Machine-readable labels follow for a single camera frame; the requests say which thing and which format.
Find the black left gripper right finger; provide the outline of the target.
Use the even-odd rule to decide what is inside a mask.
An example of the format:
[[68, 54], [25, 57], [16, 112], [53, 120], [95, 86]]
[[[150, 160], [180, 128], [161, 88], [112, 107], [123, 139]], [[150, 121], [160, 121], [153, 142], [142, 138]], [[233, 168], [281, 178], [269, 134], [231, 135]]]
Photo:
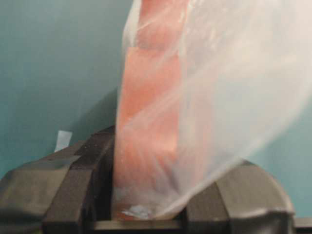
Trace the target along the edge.
[[187, 234], [293, 234], [293, 216], [278, 181], [245, 160], [189, 201], [182, 225]]

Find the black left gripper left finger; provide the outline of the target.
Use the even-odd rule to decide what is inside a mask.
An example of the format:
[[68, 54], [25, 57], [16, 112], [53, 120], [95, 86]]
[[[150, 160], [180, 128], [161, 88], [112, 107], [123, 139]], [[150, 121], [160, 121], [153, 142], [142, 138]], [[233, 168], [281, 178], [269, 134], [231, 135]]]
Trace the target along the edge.
[[84, 234], [110, 214], [115, 129], [8, 171], [0, 181], [3, 234]]

